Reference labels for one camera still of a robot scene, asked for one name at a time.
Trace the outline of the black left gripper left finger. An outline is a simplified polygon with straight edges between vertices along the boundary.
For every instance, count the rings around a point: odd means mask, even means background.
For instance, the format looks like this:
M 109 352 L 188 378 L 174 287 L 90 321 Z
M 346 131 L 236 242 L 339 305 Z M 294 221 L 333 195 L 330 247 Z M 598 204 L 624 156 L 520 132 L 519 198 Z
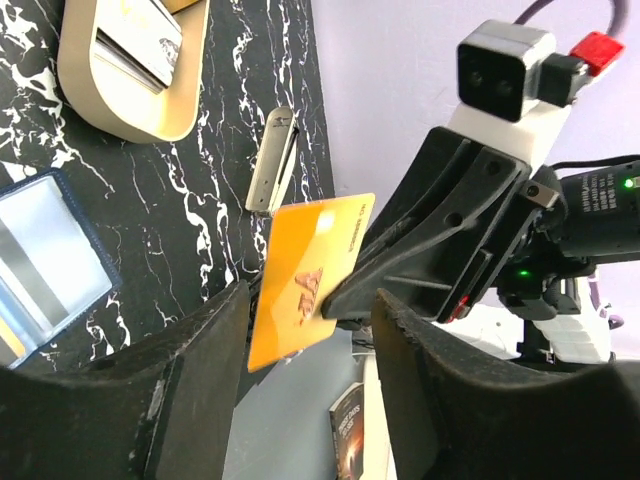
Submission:
M 1 372 L 5 479 L 218 479 L 249 320 L 245 282 L 71 373 Z

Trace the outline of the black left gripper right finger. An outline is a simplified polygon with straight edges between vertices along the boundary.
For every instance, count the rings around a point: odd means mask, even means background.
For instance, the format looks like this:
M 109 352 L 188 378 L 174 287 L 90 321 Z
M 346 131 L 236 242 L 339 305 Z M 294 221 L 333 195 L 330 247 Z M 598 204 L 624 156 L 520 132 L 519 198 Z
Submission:
M 493 357 L 387 291 L 373 337 L 401 479 L 635 479 L 639 366 L 575 373 Z

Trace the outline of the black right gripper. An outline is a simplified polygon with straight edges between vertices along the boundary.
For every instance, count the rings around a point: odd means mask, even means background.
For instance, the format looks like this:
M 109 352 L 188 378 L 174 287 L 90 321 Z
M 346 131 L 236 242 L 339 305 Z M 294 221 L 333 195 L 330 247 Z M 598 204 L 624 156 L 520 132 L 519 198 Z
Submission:
M 322 313 L 364 320 L 386 290 L 425 320 L 445 324 L 495 287 L 519 318 L 554 318 L 559 308 L 550 291 L 566 261 L 553 235 L 568 205 L 551 167 L 526 182 L 530 172 L 512 156 L 431 129 Z

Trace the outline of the gold VIP credit card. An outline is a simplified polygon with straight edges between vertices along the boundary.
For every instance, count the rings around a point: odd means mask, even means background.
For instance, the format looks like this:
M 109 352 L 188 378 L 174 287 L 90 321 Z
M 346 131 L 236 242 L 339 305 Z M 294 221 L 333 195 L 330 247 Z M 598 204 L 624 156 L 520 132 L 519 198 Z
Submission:
M 253 373 L 329 338 L 321 306 L 352 272 L 375 195 L 281 207 L 273 216 L 247 369 Z

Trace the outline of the gold striped credit card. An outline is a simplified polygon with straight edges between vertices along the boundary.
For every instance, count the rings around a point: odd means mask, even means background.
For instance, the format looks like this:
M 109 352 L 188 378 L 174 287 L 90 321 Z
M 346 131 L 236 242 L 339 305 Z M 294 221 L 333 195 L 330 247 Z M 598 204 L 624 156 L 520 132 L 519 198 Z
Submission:
M 25 345 L 4 320 L 0 321 L 0 336 L 2 365 L 9 366 L 25 356 Z

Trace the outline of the blue leather card holder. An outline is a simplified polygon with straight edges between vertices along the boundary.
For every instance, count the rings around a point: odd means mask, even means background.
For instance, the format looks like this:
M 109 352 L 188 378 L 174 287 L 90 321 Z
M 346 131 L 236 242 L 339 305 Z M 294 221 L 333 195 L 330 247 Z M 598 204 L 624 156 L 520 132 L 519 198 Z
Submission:
M 1 190 L 1 222 L 22 245 L 68 316 L 55 335 L 40 343 L 24 323 L 20 304 L 1 278 L 1 320 L 19 337 L 26 354 L 9 366 L 14 369 L 85 318 L 117 290 L 119 272 L 93 224 L 75 198 L 71 184 L 58 168 L 40 172 Z

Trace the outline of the grey striped credit card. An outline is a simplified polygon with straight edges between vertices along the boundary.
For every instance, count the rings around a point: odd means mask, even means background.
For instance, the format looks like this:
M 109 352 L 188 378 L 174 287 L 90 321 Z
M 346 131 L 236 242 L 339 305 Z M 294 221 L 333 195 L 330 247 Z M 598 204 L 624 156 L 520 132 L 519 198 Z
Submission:
M 4 222 L 1 222 L 1 278 L 20 304 L 24 323 L 37 333 L 39 342 L 53 337 L 68 311 Z

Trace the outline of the stack of credit cards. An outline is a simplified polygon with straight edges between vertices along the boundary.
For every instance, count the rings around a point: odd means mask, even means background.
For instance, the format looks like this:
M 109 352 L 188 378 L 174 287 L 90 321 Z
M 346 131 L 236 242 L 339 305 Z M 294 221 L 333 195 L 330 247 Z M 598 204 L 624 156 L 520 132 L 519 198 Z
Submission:
M 99 1 L 94 56 L 155 94 L 174 79 L 182 29 L 160 1 Z

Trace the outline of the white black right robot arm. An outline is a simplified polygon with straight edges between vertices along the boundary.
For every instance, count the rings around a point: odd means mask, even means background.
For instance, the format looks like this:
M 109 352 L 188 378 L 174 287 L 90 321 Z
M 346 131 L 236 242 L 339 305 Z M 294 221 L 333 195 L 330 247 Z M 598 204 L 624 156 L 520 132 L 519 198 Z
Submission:
M 614 359 L 596 269 L 638 257 L 637 156 L 562 178 L 436 127 L 322 313 L 360 328 L 386 290 L 490 355 L 570 372 Z

